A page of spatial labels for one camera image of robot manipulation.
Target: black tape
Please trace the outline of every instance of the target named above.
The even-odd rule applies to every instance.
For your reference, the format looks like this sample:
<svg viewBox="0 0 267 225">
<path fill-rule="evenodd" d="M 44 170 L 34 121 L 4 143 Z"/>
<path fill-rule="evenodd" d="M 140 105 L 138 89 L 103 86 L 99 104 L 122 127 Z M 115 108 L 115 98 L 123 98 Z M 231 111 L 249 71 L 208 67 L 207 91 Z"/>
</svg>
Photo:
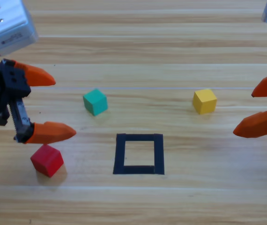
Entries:
<svg viewBox="0 0 267 225">
<path fill-rule="evenodd" d="M 153 141 L 154 165 L 124 166 L 126 141 Z M 116 155 L 113 174 L 162 174 L 164 175 L 163 135 L 117 134 Z"/>
</svg>

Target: wood grain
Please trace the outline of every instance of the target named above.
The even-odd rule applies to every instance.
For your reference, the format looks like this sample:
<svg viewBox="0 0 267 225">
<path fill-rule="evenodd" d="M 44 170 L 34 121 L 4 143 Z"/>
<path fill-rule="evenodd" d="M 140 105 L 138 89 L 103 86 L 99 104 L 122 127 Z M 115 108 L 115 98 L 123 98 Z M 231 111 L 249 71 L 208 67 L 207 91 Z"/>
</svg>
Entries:
<svg viewBox="0 0 267 225">
<path fill-rule="evenodd" d="M 77 131 L 52 144 L 65 164 L 51 178 L 0 127 L 0 225 L 267 225 L 267 136 L 232 131 L 267 110 L 252 98 L 267 76 L 265 0 L 26 1 L 40 40 L 8 59 L 41 67 L 53 87 L 24 99 L 31 121 Z M 82 96 L 98 87 L 97 117 Z M 198 115 L 195 90 L 214 113 Z M 165 175 L 113 175 L 117 133 L 164 135 Z M 126 144 L 126 164 L 152 164 L 153 146 Z"/>
</svg>

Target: table surface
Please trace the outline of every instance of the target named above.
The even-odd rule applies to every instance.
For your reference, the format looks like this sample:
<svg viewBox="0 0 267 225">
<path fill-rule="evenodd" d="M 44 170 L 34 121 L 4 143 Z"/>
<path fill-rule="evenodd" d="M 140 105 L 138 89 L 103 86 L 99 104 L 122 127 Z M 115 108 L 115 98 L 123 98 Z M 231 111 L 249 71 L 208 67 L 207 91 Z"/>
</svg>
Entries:
<svg viewBox="0 0 267 225">
<path fill-rule="evenodd" d="M 266 0 L 27 1 L 40 40 L 9 56 L 52 74 L 24 99 L 31 121 L 77 135 L 51 144 L 65 164 L 35 171 L 38 144 L 0 127 L 0 225 L 267 225 L 267 136 L 232 131 L 267 110 Z M 82 96 L 98 87 L 109 110 Z M 214 113 L 193 93 L 211 88 Z M 113 175 L 116 134 L 164 136 L 165 175 Z M 153 165 L 153 143 L 126 143 L 126 165 Z"/>
</svg>

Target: green cube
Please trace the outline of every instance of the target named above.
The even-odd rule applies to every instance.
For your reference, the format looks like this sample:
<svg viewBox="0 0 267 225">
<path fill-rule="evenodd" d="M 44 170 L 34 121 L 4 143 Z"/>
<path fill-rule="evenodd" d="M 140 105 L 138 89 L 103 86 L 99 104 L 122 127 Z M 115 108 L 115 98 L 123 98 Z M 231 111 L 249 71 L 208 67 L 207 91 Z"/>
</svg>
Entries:
<svg viewBox="0 0 267 225">
<path fill-rule="evenodd" d="M 93 115 L 104 112 L 108 109 L 106 96 L 98 89 L 95 89 L 83 96 L 86 109 Z"/>
</svg>

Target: yellow cube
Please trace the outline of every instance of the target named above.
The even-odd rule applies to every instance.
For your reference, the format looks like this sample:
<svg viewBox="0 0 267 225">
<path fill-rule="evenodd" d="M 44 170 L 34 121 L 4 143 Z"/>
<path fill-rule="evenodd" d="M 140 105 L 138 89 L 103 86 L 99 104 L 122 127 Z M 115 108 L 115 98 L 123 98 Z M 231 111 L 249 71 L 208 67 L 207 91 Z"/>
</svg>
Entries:
<svg viewBox="0 0 267 225">
<path fill-rule="evenodd" d="M 215 111 L 217 97 L 212 90 L 198 90 L 194 93 L 193 105 L 199 114 L 211 113 Z"/>
</svg>

